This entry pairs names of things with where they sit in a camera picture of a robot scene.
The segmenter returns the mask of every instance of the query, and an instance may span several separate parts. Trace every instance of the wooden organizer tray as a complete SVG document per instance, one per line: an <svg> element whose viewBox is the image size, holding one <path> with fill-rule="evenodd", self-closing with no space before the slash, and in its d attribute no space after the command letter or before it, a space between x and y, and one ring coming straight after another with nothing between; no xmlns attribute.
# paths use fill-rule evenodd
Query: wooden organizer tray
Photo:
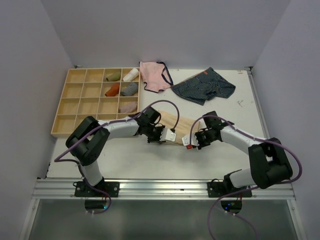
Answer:
<svg viewBox="0 0 320 240"><path fill-rule="evenodd" d="M140 73L132 80L139 85L138 92L133 96L121 96L120 94L130 83L123 81L123 78L131 70L132 68L69 69L51 134L56 138L69 137L87 116L93 116L97 120L114 120L137 113L140 101ZM120 80L105 81L108 76L118 71L121 71ZM120 84L119 93L116 96L105 96L105 93L115 83ZM119 107L132 102L138 104L136 111L118 113Z"/></svg>

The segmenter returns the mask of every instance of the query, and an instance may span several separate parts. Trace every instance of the pink underwear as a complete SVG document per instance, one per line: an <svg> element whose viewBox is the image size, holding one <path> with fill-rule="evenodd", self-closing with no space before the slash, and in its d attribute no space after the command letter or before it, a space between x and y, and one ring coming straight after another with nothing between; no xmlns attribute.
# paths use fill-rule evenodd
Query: pink underwear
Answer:
<svg viewBox="0 0 320 240"><path fill-rule="evenodd" d="M145 83L144 90L158 93L174 83L164 62L140 62L140 73Z"/></svg>

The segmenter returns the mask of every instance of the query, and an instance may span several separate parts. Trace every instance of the rolled sock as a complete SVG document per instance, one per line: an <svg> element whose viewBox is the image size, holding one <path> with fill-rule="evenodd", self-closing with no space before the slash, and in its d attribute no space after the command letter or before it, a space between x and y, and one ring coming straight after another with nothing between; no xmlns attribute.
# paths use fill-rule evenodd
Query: rolled sock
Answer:
<svg viewBox="0 0 320 240"><path fill-rule="evenodd" d="M138 92L138 88L138 84L136 84L135 82L131 82L128 87L121 91L121 94L126 97L132 96L133 94L136 94Z"/></svg>
<svg viewBox="0 0 320 240"><path fill-rule="evenodd" d="M117 95L119 93L119 89L120 89L120 84L119 83L115 83L115 84L112 85L110 90L107 91L104 95L106 97L114 97L115 95Z"/></svg>
<svg viewBox="0 0 320 240"><path fill-rule="evenodd" d="M114 74L106 77L105 80L106 80L107 82L115 82L115 81L118 81L120 78L121 78L121 72L120 72L120 71L117 71L117 72L115 72Z"/></svg>
<svg viewBox="0 0 320 240"><path fill-rule="evenodd" d="M120 107L119 112L121 114L133 113L137 109L137 107L137 102L130 102L129 104Z"/></svg>
<svg viewBox="0 0 320 240"><path fill-rule="evenodd" d="M136 76L138 76L138 75L139 75L139 70L134 68L127 75L125 75L125 77L123 78L123 81L124 82L130 82L134 78L136 78Z"/></svg>

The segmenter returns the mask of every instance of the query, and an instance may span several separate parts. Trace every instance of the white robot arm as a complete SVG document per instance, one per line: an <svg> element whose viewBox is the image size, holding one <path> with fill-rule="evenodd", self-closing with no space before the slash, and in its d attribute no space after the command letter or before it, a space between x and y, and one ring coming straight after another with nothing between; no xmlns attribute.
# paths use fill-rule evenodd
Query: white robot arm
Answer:
<svg viewBox="0 0 320 240"><path fill-rule="evenodd" d="M205 114L205 116L207 115L217 116L215 111ZM176 134L173 129L168 129L163 125L157 126L156 120L160 116L159 112L149 107L134 120L129 120L130 117L134 117L132 115L124 118L125 122L115 121L100 128L90 140L85 139L71 150L71 154L79 160L80 168L89 184L96 189L105 189L104 178L100 173L97 158L108 140L144 134L148 137L148 143L174 142ZM246 134L252 136L253 139L243 136L229 126L229 124L233 125L232 122L222 122L209 116L204 117L203 120L206 128L193 133L191 142L189 135L182 138L183 145L187 149L198 148L200 150L219 140L235 146L249 156L250 168L228 173L224 176L223 181L211 182L210 187L216 192L229 194L251 185L265 189L289 179L293 175L288 158L282 148L256 141L249 133ZM93 117L87 117L67 139L66 146L70 148L89 131L105 123L106 121L97 121ZM276 138L268 140L280 143Z"/></svg>

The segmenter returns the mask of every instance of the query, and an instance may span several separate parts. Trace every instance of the striped boxer briefs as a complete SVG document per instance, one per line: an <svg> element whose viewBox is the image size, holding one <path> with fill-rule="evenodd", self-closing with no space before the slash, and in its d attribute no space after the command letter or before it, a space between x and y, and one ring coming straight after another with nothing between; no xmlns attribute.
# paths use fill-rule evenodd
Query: striped boxer briefs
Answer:
<svg viewBox="0 0 320 240"><path fill-rule="evenodd" d="M203 106L206 100L215 97L229 98L236 86L209 67L196 76L173 85L171 89L179 97Z"/></svg>

